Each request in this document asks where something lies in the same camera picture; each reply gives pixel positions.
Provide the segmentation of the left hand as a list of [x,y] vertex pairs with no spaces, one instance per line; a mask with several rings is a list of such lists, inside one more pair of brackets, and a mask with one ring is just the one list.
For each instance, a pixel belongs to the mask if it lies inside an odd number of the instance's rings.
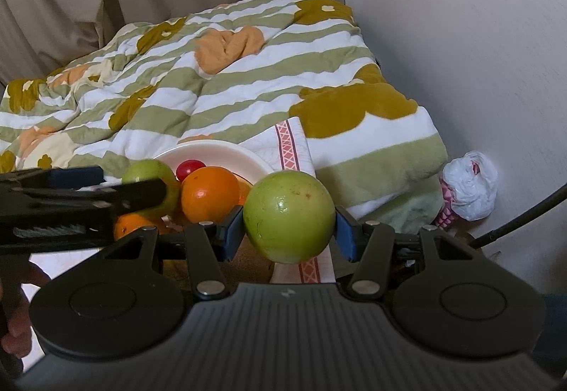
[[32,349],[32,328],[29,317],[29,299],[21,284],[43,287],[51,278],[35,263],[27,261],[24,265],[23,279],[19,283],[17,305],[8,317],[8,332],[1,338],[1,346],[6,353],[17,358],[28,356]]

